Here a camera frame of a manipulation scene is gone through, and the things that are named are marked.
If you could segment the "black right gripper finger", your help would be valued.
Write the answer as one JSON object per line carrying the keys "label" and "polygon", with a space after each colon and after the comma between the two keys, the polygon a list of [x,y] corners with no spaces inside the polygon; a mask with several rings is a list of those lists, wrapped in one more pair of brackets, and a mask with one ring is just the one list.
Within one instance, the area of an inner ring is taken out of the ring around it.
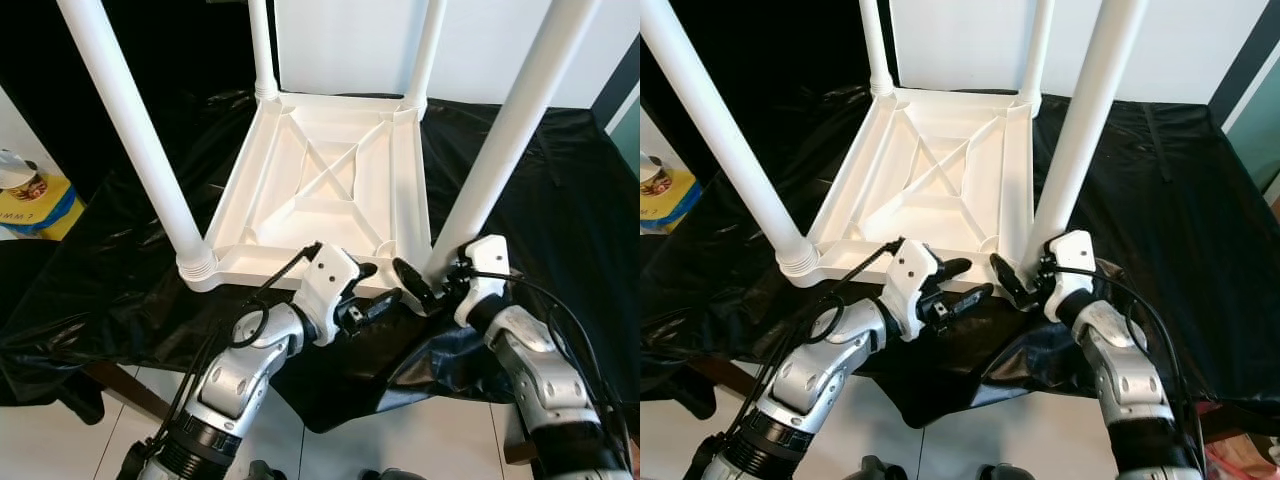
{"label": "black right gripper finger", "polygon": [[1001,288],[1015,308],[1034,308],[1037,306],[1036,291],[1025,287],[1012,265],[998,253],[989,255],[989,265],[995,270]]}
{"label": "black right gripper finger", "polygon": [[412,296],[425,314],[438,311],[438,298],[422,275],[403,259],[393,259],[392,268],[403,289]]}

